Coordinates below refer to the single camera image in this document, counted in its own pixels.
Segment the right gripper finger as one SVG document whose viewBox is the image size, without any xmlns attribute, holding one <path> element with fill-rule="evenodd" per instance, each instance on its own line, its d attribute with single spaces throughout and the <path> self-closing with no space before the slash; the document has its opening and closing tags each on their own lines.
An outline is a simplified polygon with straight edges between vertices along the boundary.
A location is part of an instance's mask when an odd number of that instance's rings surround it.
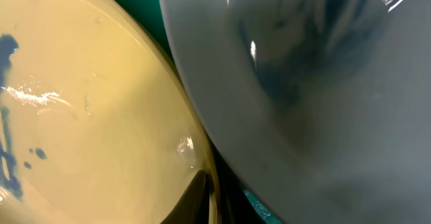
<svg viewBox="0 0 431 224">
<path fill-rule="evenodd" d="M 161 224 L 208 224 L 211 180 L 199 170 Z"/>
</svg>

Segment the yellow-green plate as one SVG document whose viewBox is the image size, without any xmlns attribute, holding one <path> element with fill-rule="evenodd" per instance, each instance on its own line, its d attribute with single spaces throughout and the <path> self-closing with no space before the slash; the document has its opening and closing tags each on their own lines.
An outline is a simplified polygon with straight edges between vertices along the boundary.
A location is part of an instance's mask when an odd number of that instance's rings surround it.
<svg viewBox="0 0 431 224">
<path fill-rule="evenodd" d="M 205 133 L 115 0 L 1 0 L 1 222 L 161 223 Z"/>
</svg>

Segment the light blue plate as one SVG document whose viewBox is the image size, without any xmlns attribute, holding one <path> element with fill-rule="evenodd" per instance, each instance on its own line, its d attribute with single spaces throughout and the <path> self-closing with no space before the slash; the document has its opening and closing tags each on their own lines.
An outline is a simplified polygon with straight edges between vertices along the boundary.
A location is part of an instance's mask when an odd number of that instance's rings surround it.
<svg viewBox="0 0 431 224">
<path fill-rule="evenodd" d="M 217 150 L 287 223 L 430 222 L 430 0 L 160 0 Z"/>
</svg>

